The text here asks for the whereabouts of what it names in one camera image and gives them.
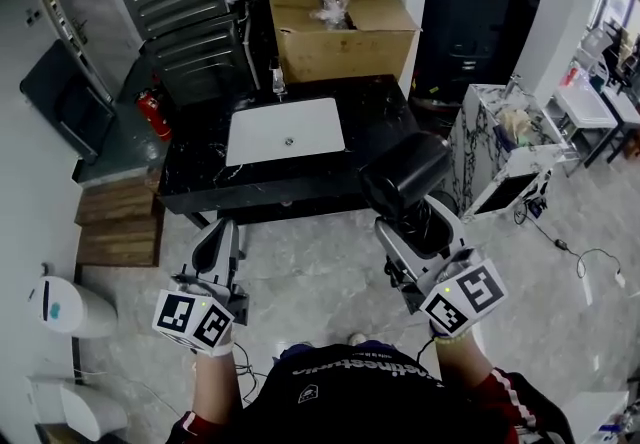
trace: black cylinder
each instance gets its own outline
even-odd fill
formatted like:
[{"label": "black cylinder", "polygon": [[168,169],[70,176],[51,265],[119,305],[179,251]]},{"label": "black cylinder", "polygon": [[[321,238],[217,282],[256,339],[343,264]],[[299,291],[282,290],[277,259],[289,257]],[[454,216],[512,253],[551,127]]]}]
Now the black cylinder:
[{"label": "black cylinder", "polygon": [[445,140],[415,133],[360,171],[362,191],[374,210],[399,221],[442,180],[450,163]]}]

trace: white bucket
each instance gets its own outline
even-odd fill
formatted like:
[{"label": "white bucket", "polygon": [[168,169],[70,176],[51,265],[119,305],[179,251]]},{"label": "white bucket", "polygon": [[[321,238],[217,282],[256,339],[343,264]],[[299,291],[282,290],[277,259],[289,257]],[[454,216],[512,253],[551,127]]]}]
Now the white bucket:
[{"label": "white bucket", "polygon": [[111,304],[60,277],[42,277],[32,304],[44,325],[74,337],[106,337],[118,324],[116,310]]},{"label": "white bucket", "polygon": [[119,403],[90,387],[62,384],[60,396],[69,427],[93,442],[129,422]]}]

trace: open cardboard box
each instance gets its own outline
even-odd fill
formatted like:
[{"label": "open cardboard box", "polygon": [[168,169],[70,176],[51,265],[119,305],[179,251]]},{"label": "open cardboard box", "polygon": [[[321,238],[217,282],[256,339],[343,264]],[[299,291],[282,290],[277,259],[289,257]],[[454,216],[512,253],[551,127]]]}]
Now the open cardboard box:
[{"label": "open cardboard box", "polygon": [[349,0],[350,30],[327,30],[310,16],[322,0],[270,4],[287,83],[379,74],[399,79],[419,30],[400,0]]}]

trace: wooden platform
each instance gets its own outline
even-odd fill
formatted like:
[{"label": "wooden platform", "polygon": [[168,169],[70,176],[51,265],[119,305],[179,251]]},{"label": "wooden platform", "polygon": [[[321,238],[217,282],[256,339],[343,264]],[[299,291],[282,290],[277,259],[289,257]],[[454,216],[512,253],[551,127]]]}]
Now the wooden platform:
[{"label": "wooden platform", "polygon": [[82,226],[76,262],[94,266],[157,266],[164,208],[155,178],[87,188],[76,223]]}]

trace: red fire extinguisher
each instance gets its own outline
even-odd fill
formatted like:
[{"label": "red fire extinguisher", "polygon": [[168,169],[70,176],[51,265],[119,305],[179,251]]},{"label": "red fire extinguisher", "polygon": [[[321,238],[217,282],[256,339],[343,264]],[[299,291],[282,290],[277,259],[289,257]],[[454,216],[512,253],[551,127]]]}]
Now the red fire extinguisher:
[{"label": "red fire extinguisher", "polygon": [[158,133],[160,139],[164,142],[171,140],[171,127],[169,127],[167,119],[160,112],[158,98],[153,94],[153,91],[144,90],[140,92],[137,104],[151,127]]}]

